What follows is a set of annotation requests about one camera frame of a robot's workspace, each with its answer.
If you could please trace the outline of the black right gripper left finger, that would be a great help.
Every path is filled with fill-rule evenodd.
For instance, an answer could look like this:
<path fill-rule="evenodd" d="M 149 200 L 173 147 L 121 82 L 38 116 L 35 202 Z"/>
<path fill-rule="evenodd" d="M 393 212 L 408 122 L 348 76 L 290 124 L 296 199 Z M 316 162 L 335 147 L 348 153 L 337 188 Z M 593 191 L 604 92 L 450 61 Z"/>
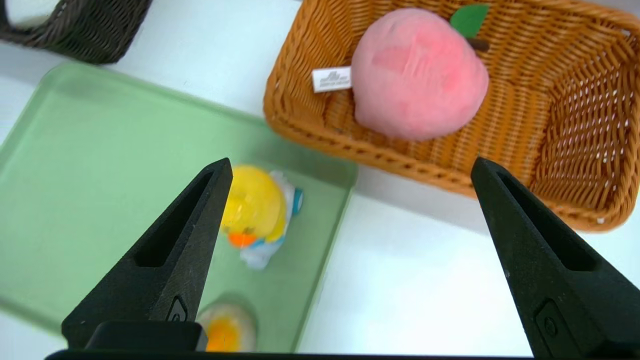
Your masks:
<path fill-rule="evenodd" d="M 228 158 L 194 177 L 62 321 L 70 350 L 206 348 L 195 317 L 232 182 Z"/>

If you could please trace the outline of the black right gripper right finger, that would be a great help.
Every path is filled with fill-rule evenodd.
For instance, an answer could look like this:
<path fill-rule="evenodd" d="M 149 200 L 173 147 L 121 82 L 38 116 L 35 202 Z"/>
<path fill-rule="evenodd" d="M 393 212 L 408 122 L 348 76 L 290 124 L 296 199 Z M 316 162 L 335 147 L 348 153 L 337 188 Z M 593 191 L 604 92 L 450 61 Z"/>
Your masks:
<path fill-rule="evenodd" d="M 638 358 L 640 292 L 504 167 L 471 182 L 535 358 Z"/>

